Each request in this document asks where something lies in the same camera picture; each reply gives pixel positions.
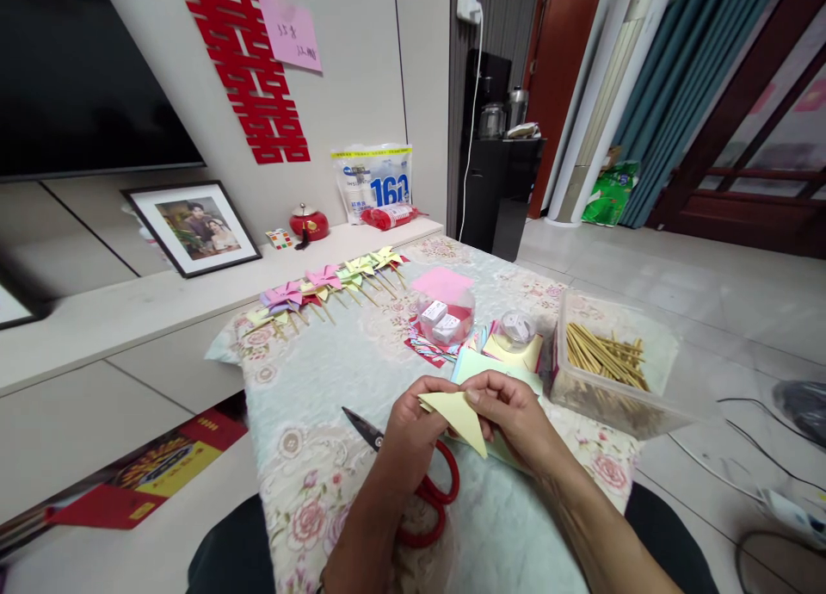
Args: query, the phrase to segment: pink sticky note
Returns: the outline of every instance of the pink sticky note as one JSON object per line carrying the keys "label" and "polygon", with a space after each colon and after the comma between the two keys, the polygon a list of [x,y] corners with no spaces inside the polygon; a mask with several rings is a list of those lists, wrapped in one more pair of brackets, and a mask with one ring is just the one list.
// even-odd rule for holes
{"label": "pink sticky note", "polygon": [[414,290],[429,297],[446,304],[455,304],[461,295],[473,286],[473,279],[444,267],[436,267],[416,278],[410,285]]}
{"label": "pink sticky note", "polygon": [[258,0],[275,59],[321,71],[316,29],[310,11],[287,0]]}

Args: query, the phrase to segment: white plastic bag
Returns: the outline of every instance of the white plastic bag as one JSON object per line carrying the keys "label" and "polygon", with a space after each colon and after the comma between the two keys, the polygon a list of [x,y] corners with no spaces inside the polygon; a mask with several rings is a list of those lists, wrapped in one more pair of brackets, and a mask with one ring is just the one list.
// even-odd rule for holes
{"label": "white plastic bag", "polygon": [[361,213],[369,208],[410,202],[412,146],[352,145],[330,156],[350,224],[362,224]]}

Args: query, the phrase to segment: red scissors handle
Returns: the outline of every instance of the red scissors handle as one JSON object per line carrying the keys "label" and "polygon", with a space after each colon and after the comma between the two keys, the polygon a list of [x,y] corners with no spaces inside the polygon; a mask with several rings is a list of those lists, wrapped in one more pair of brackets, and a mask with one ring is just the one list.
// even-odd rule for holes
{"label": "red scissors handle", "polygon": [[438,449],[447,461],[447,466],[450,468],[450,491],[444,493],[436,486],[429,476],[425,476],[422,483],[416,489],[416,495],[433,506],[436,510],[437,521],[435,527],[423,534],[413,534],[405,529],[399,528],[397,537],[402,544],[410,548],[425,548],[432,545],[441,538],[442,532],[445,530],[445,521],[447,515],[445,514],[445,505],[451,504],[459,495],[459,467],[456,465],[456,459],[453,458],[453,453],[441,441],[436,442],[436,449]]}

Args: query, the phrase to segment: cabinet drawer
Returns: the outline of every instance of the cabinet drawer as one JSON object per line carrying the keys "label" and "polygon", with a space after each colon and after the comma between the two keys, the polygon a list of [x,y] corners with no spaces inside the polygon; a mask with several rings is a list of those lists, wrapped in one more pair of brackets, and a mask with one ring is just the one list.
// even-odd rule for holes
{"label": "cabinet drawer", "polygon": [[243,390],[241,368],[204,355],[227,321],[257,305],[224,312],[108,360],[192,413],[201,413]]}
{"label": "cabinet drawer", "polygon": [[106,362],[0,398],[0,523],[191,417]]}

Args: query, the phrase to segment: television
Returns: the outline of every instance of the television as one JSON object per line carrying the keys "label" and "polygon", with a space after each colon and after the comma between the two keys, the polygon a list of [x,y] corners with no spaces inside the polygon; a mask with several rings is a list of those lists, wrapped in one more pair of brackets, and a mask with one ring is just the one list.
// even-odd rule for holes
{"label": "television", "polygon": [[204,165],[109,0],[0,0],[0,183]]}

